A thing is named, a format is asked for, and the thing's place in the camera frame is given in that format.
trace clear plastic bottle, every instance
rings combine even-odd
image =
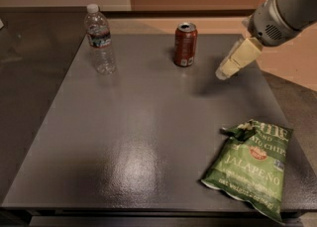
[[[89,4],[87,11],[84,26],[91,48],[92,63],[99,73],[113,73],[116,70],[116,60],[108,21],[99,12],[99,7],[96,4]]]

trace red can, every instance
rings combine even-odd
[[[180,66],[190,66],[194,63],[197,29],[192,23],[181,23],[175,32],[174,63]]]

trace bottle cap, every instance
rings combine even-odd
[[[89,4],[87,6],[87,11],[88,13],[96,13],[99,11],[99,7],[97,4]]]

